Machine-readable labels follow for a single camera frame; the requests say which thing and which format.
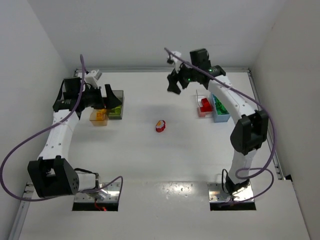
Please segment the green curved lego brick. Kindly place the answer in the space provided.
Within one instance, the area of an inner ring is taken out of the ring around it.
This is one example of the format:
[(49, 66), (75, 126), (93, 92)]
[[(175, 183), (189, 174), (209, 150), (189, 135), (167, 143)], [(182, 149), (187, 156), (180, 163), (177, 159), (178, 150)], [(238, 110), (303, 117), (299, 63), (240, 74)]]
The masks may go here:
[(215, 109), (218, 115), (228, 115), (229, 112), (226, 110), (226, 108), (224, 107), (224, 105), (220, 102), (220, 100), (214, 96), (214, 105), (215, 105)]

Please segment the red flower lego brick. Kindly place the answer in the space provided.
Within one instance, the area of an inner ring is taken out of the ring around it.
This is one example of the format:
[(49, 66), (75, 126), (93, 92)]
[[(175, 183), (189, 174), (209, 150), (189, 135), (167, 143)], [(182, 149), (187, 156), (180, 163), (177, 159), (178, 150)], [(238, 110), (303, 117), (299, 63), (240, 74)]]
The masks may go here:
[(155, 130), (157, 133), (161, 133), (166, 129), (166, 121), (165, 120), (159, 120), (155, 125)]

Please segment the orange slice lego brick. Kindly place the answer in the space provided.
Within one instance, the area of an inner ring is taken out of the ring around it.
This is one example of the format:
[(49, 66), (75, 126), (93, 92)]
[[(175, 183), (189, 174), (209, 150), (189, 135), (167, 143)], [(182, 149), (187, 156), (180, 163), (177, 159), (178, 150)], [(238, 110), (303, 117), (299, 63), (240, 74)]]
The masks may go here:
[(96, 120), (97, 121), (104, 121), (106, 116), (106, 110), (105, 109), (99, 109), (96, 112)]

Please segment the red rounded lego brick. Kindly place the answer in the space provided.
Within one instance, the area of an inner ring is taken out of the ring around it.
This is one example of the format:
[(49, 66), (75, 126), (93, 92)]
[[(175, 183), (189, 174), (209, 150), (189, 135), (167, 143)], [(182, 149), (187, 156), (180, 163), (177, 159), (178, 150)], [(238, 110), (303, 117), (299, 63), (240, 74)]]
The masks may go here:
[(207, 98), (202, 98), (201, 99), (201, 104), (202, 104), (203, 107), (208, 107), (208, 106), (211, 105)]

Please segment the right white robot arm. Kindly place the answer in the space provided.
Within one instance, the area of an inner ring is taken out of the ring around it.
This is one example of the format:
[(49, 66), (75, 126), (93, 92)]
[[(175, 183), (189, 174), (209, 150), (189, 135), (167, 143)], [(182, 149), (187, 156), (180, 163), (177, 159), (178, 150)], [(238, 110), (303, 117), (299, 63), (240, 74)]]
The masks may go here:
[(211, 64), (205, 48), (191, 51), (190, 62), (184, 61), (178, 51), (168, 51), (167, 54), (167, 63), (173, 66), (167, 76), (168, 92), (179, 95), (190, 83), (197, 82), (213, 94), (229, 113), (234, 122), (230, 135), (234, 154), (222, 189), (231, 195), (247, 187), (253, 158), (267, 139), (267, 112), (246, 103), (246, 97), (233, 88), (225, 70), (220, 65)]

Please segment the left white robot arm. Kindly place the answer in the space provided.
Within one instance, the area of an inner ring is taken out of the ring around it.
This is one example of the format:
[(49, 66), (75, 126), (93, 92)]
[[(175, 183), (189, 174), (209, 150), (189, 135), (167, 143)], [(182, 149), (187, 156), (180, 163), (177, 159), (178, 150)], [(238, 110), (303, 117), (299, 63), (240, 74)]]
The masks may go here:
[(47, 141), (37, 160), (27, 166), (38, 197), (42, 199), (93, 194), (101, 189), (99, 174), (74, 168), (68, 161), (69, 148), (82, 111), (111, 110), (122, 104), (115, 96), (110, 84), (105, 84), (106, 96), (101, 89), (80, 77), (65, 78), (52, 106), (53, 122)]

